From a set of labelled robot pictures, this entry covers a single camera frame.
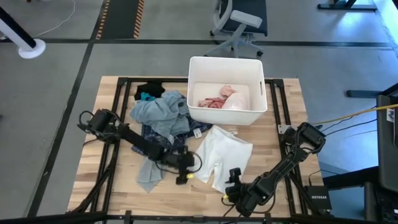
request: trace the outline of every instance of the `white stand base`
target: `white stand base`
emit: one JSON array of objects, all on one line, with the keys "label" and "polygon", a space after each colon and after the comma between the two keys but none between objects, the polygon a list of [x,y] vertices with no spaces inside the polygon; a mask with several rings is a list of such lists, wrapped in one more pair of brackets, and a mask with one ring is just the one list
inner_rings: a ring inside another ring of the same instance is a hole
[{"label": "white stand base", "polygon": [[24,59],[32,59],[41,55],[45,50],[45,42],[40,39],[34,39],[36,41],[36,47],[33,50],[26,51],[21,48],[18,49],[19,56]]}]

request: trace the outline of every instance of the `chair armrest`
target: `chair armrest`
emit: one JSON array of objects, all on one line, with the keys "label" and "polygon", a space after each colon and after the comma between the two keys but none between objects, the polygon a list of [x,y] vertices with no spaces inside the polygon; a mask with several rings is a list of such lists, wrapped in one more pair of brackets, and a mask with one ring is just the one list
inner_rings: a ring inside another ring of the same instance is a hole
[{"label": "chair armrest", "polygon": [[262,19],[260,17],[253,16],[238,10],[232,11],[230,19],[248,26],[253,26],[255,28],[259,28],[262,23]]}]

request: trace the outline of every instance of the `gray floor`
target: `gray floor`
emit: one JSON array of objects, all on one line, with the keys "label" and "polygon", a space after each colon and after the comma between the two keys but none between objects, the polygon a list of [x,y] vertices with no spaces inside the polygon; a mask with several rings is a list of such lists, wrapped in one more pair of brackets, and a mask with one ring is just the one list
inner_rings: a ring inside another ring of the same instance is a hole
[{"label": "gray floor", "polygon": [[[46,38],[88,39],[102,0],[75,0],[75,15]],[[147,0],[140,39],[209,40],[213,0]],[[317,1],[268,0],[269,36],[261,40],[315,42],[387,42],[394,46],[397,31],[388,20],[393,7],[375,1],[372,12],[321,12]],[[71,0],[0,0],[29,33],[36,35],[64,20]],[[190,57],[203,55],[214,45],[95,44],[73,107],[70,122],[45,191],[39,215],[63,213],[85,135],[77,116],[93,107],[103,75],[164,75],[186,77]],[[309,121],[322,121],[374,106],[374,100],[349,99],[348,89],[382,90],[398,82],[398,59],[388,48],[264,47],[261,58],[266,77],[298,77]],[[85,44],[48,44],[37,59],[23,60],[13,44],[0,44],[0,218],[26,214],[54,134],[81,64]],[[242,49],[242,55],[255,52]],[[218,56],[230,57],[228,51]],[[369,113],[345,127],[374,119]],[[322,169],[342,173],[377,164],[375,124],[336,133],[319,155]],[[361,218],[361,189],[331,192],[333,213]],[[347,195],[356,199],[346,201]]]}]

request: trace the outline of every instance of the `navy plaid cloth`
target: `navy plaid cloth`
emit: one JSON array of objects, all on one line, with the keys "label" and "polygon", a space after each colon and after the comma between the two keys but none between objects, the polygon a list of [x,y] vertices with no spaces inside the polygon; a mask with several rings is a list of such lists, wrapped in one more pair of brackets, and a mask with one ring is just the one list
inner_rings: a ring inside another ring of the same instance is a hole
[{"label": "navy plaid cloth", "polygon": [[[194,129],[198,128],[202,133],[204,133],[205,131],[209,130],[213,126],[212,124],[195,121],[190,116],[187,116],[187,119],[188,119],[190,131],[187,133],[183,133],[183,134],[174,136],[173,144],[167,138],[165,138],[165,137],[159,135],[157,132],[155,132],[148,125],[144,125],[144,124],[142,125],[141,136],[144,137],[145,140],[160,144],[161,146],[165,147],[166,149],[169,149],[171,151],[178,151],[184,147],[185,140],[187,140],[187,138],[194,136],[194,133],[193,133]],[[143,154],[142,150],[136,146],[133,146],[131,149],[134,152]]]}]

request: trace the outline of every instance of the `clothing pile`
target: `clothing pile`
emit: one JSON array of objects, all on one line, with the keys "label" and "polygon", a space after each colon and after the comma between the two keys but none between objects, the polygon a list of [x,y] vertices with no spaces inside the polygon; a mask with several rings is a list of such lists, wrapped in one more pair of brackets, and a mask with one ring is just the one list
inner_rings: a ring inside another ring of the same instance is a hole
[{"label": "clothing pile", "polygon": [[220,90],[220,94],[222,98],[206,98],[200,100],[198,106],[202,108],[248,110],[243,94],[232,89],[230,85],[223,86]]},{"label": "clothing pile", "polygon": [[[225,86],[222,93],[226,97],[232,97],[237,92],[230,86]],[[225,187],[229,186],[225,183],[229,177],[229,170],[239,167],[243,172],[246,168],[252,144],[218,126],[192,119],[187,99],[181,93],[165,91],[161,83],[149,82],[138,86],[134,97],[137,103],[130,115],[135,121],[142,123],[142,137],[165,149],[182,152],[187,148],[185,141],[188,138],[193,136],[200,138],[201,135],[197,136],[195,133],[204,133],[209,130],[196,151],[200,159],[195,157],[195,165],[190,167],[190,170],[198,170],[194,175],[196,178],[207,182],[214,170],[213,188],[224,192]],[[142,150],[136,146],[133,146],[132,150],[143,154]],[[163,179],[162,169],[162,165],[145,157],[137,183],[145,191],[150,192]]]}]

